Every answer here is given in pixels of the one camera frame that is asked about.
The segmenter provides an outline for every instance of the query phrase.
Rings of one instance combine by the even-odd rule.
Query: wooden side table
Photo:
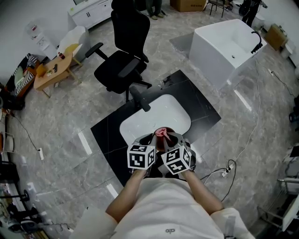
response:
[[[45,73],[42,77],[36,77],[34,81],[34,89],[43,92],[46,97],[50,98],[50,96],[44,91],[44,88],[48,87],[51,84],[55,84],[57,82],[62,81],[63,79],[67,78],[69,75],[71,75],[75,80],[81,83],[81,81],[70,70],[71,61],[72,61],[72,54],[66,56],[65,59],[56,57],[54,58],[54,60],[45,64],[45,68],[47,72],[51,71],[52,74],[47,76],[47,73]],[[56,72],[54,72],[53,69],[55,64],[57,64]]]

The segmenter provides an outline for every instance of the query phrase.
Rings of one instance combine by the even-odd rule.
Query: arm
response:
[[[187,170],[184,171],[182,175],[189,184],[195,201],[200,204],[209,215],[224,209],[222,202],[205,187],[194,172]]]
[[[126,186],[108,206],[106,213],[113,217],[118,223],[133,208],[137,191],[146,170],[135,170]]]

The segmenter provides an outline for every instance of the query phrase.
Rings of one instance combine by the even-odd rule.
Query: gray marble floor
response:
[[[209,6],[200,13],[181,14],[168,5],[163,9],[167,17],[150,21],[144,47],[149,64],[142,76],[147,82],[159,84],[164,77],[181,69],[222,117],[193,144],[198,153],[196,173],[199,176],[225,167],[228,159],[236,159],[248,142],[237,159],[235,182],[224,204],[238,209],[250,227],[257,218],[256,206],[264,205],[273,194],[286,149],[298,140],[288,120],[292,96],[267,69],[274,70],[297,95],[299,84],[294,68],[267,46],[258,57],[258,63],[252,62],[231,85],[217,91],[169,40],[191,33],[195,28],[238,16],[225,12],[221,18],[220,11],[209,16]],[[92,44],[104,43],[101,49],[108,56],[116,51],[111,20],[93,27],[90,37]],[[75,228],[85,207],[93,205],[104,210],[109,205],[114,198],[111,185],[117,192],[122,188],[90,130],[125,104],[124,95],[106,91],[95,79],[93,72],[102,62],[96,54],[85,59],[82,68],[73,68],[82,84],[68,78],[58,87],[46,89],[50,99],[32,89],[26,96],[25,109],[15,113],[36,147],[43,148],[44,161],[40,160],[17,120],[9,119],[8,131],[14,134],[16,150],[12,158],[17,164],[21,189],[29,191],[30,203],[36,205],[46,221],[68,223],[71,229]],[[233,176],[234,173],[226,178],[213,174],[206,185],[222,199]],[[71,233],[65,227],[61,232],[59,226],[48,226],[45,230],[52,238],[67,238]]]

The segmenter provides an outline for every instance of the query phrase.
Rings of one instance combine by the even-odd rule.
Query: white sink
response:
[[[120,132],[128,145],[161,127],[172,128],[178,134],[189,130],[191,119],[172,95],[162,95],[149,105],[148,112],[141,109],[121,123]]]

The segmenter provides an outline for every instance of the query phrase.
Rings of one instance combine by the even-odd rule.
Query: wall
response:
[[[65,34],[75,27],[67,10],[73,0],[4,0],[0,5],[0,82],[6,84],[27,53],[43,52],[25,32],[26,25],[37,20],[50,40],[58,45]]]
[[[266,19],[265,29],[276,23],[287,32],[296,45],[296,53],[291,56],[295,65],[299,64],[299,7],[293,0],[263,0],[268,8],[260,8],[259,14]]]

